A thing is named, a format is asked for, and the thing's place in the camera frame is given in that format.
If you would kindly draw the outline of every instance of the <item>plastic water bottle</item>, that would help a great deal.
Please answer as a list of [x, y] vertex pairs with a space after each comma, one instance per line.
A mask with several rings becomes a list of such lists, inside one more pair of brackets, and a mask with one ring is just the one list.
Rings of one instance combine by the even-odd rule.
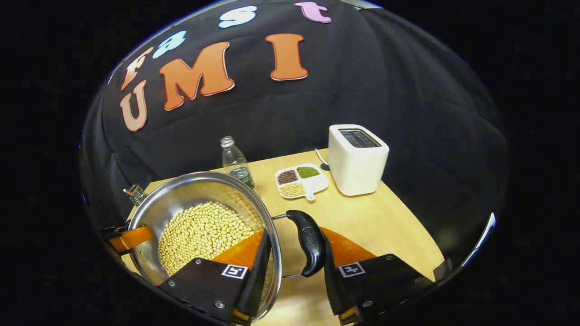
[[248, 168], [248, 161], [243, 155], [242, 151], [234, 145], [234, 139], [231, 136], [226, 136], [220, 139], [222, 143], [222, 163], [223, 169], [229, 175], [239, 179], [248, 187], [253, 189], [254, 183], [252, 175]]

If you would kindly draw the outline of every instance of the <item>table surface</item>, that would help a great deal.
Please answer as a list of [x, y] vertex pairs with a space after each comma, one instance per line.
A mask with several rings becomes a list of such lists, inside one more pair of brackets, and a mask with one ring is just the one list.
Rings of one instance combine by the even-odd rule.
[[[319, 152], [325, 158], [328, 149]], [[323, 171], [329, 186], [315, 193], [314, 201], [310, 202], [305, 197], [289, 200], [280, 196], [274, 174], [280, 169], [306, 163], [320, 165], [321, 162], [315, 151], [308, 151], [248, 164], [255, 184], [254, 191], [271, 216], [290, 209], [304, 211], [319, 226], [347, 237], [376, 256], [395, 254], [435, 281], [433, 270], [443, 263], [443, 254], [415, 215], [383, 182], [372, 194], [349, 197], [338, 190], [330, 171]], [[213, 171], [224, 172], [223, 168]], [[169, 180], [150, 183], [145, 193], [151, 193]], [[296, 226], [289, 219], [277, 219], [274, 224], [282, 252], [282, 275], [300, 273], [306, 264], [306, 257], [296, 236]], [[129, 255], [124, 255], [122, 259], [129, 269], [138, 273]], [[323, 270], [309, 278], [282, 279], [274, 306], [253, 325], [277, 325], [280, 320], [291, 320], [294, 325], [340, 325], [328, 302]]]

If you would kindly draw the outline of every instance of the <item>black pot handle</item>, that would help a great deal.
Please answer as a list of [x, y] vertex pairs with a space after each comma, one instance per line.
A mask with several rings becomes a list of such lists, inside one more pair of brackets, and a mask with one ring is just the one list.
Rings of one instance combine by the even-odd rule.
[[302, 273], [293, 276], [310, 277], [324, 267], [326, 257], [326, 245], [322, 231], [312, 216], [302, 211], [288, 211], [286, 216], [296, 224], [298, 228], [298, 241], [302, 251], [306, 254], [306, 266]]

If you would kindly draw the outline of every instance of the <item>stainless steel pot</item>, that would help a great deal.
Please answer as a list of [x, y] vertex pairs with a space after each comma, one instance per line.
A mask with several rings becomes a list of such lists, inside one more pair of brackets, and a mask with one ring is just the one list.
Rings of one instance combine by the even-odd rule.
[[128, 230], [147, 225], [154, 235], [153, 239], [134, 247], [130, 253], [133, 263], [146, 280], [159, 286], [169, 278], [161, 266], [158, 254], [158, 239], [165, 226], [178, 212], [208, 201], [219, 202], [233, 209], [254, 232], [264, 229], [270, 236], [270, 261], [262, 300], [253, 321], [267, 314], [280, 290], [282, 260], [273, 219], [288, 217], [296, 223], [300, 245], [307, 255], [307, 265], [303, 272], [285, 277], [308, 277], [322, 268], [324, 242], [320, 229], [310, 216], [299, 211], [288, 211], [287, 214], [272, 218], [258, 195], [238, 179], [220, 172], [195, 172], [174, 178], [147, 195], [129, 222]]

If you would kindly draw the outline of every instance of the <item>black background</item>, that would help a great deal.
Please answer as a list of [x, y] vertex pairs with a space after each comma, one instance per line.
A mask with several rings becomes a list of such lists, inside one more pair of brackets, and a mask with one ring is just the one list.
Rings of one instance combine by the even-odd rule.
[[[75, 149], [92, 97], [118, 62], [208, 3], [22, 2], [3, 13], [9, 324], [199, 323], [107, 256], [82, 209]], [[577, 245], [570, 244], [578, 236], [566, 234], [578, 218], [577, 209], [567, 210], [578, 193], [572, 164], [578, 105], [576, 92], [562, 91], [577, 87], [571, 5], [379, 4], [471, 65], [501, 110], [512, 154], [508, 204], [491, 241], [449, 284], [385, 323], [536, 324], [544, 315], [559, 322], [578, 303], [571, 295]]]

